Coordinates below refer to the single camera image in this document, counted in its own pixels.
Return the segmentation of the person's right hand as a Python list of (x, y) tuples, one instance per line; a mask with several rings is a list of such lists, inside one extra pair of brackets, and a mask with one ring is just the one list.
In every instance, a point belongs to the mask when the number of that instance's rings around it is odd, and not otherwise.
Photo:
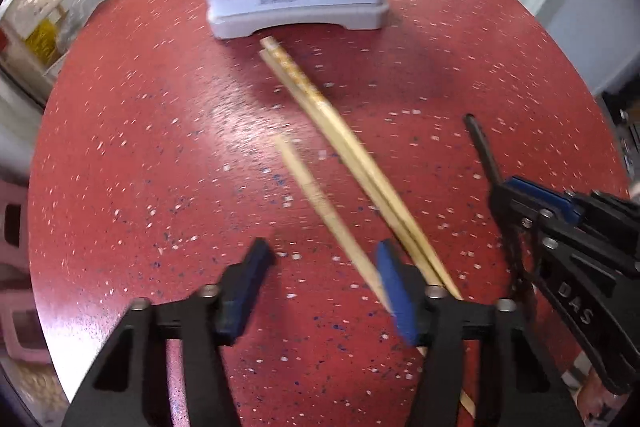
[(576, 405), (586, 426), (608, 426), (626, 404), (628, 395), (608, 391), (593, 367), (579, 389)]

